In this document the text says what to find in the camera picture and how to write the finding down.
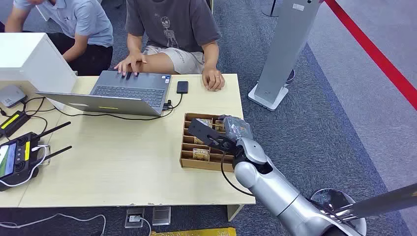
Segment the person's right hand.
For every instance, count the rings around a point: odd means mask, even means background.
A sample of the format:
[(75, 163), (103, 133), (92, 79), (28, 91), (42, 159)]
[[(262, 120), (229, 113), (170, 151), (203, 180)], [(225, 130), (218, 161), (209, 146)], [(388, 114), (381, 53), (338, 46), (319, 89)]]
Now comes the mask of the person's right hand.
[(132, 72), (135, 76), (137, 76), (141, 72), (141, 67), (147, 63), (148, 62), (142, 53), (133, 52), (129, 53), (129, 55), (124, 60), (119, 62), (114, 69), (122, 75)]

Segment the person's left hand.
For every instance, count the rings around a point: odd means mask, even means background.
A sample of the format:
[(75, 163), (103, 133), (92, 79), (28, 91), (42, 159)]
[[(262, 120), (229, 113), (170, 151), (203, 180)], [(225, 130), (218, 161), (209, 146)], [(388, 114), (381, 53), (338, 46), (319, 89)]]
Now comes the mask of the person's left hand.
[(202, 71), (202, 80), (205, 88), (209, 91), (219, 91), (225, 85), (225, 79), (215, 67), (205, 67)]

